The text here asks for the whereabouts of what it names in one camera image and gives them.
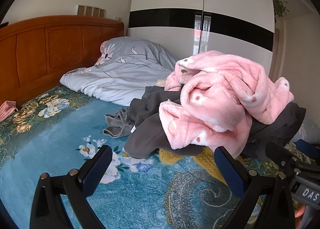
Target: pile of clothes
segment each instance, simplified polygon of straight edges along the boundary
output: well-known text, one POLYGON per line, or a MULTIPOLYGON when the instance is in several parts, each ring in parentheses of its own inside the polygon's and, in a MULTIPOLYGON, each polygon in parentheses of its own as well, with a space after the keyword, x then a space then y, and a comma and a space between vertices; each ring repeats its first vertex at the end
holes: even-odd
POLYGON ((303 122, 306 110, 292 101, 285 78, 273 83, 258 63, 207 51, 179 60, 165 87, 146 87, 127 109, 107 114, 103 132, 130 135, 124 148, 134 158, 224 146, 234 158, 266 160, 265 145, 285 146, 303 122))

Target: blue floral blanket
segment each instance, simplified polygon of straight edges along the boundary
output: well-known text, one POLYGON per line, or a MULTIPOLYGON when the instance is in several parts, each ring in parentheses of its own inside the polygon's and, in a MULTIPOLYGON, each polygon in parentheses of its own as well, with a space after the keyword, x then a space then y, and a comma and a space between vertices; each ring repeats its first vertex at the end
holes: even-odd
MULTIPOLYGON (((124 151, 126 137, 102 133, 105 113, 119 108, 59 86, 27 102, 0 123, 0 198, 20 229, 29 227, 39 176, 67 174, 107 144, 113 160, 95 194, 87 200, 108 229, 218 229, 238 199, 190 157, 174 165, 154 155, 137 160, 124 151)), ((247 168, 274 175, 274 163, 246 160, 247 168)), ((81 228, 63 196, 75 228, 81 228)), ((255 221, 259 201, 248 223, 255 221)))

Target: wooden headboard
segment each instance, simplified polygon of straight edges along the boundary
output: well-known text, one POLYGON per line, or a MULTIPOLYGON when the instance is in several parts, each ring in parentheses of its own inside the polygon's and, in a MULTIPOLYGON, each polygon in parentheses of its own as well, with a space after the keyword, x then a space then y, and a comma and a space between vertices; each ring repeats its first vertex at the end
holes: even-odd
POLYGON ((103 41, 124 36, 119 21, 74 15, 44 16, 0 29, 0 105, 20 106, 57 86, 69 70, 90 67, 103 41))

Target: sliding door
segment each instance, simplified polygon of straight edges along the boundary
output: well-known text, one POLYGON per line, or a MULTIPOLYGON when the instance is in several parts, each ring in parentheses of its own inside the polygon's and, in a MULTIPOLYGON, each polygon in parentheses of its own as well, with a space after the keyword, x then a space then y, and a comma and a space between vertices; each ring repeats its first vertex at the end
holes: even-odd
POLYGON ((128 34, 185 58, 199 51, 202 11, 203 0, 132 0, 128 34))
POLYGON ((272 0, 204 0, 202 25, 200 52, 239 55, 269 73, 275 30, 272 0))

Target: pink towel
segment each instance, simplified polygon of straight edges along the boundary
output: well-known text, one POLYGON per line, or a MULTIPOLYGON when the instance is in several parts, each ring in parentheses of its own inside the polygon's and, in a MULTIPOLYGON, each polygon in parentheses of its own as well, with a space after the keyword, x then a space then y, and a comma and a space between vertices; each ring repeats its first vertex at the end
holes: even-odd
POLYGON ((214 151, 223 145, 237 157, 248 139, 251 116, 271 124, 293 100, 285 78, 273 83, 258 63, 218 51, 179 60, 165 90, 178 91, 182 84, 181 105, 166 101, 159 108, 173 149, 193 143, 214 151))
POLYGON ((17 110, 15 101, 4 101, 0 106, 0 122, 7 119, 15 110, 17 110))

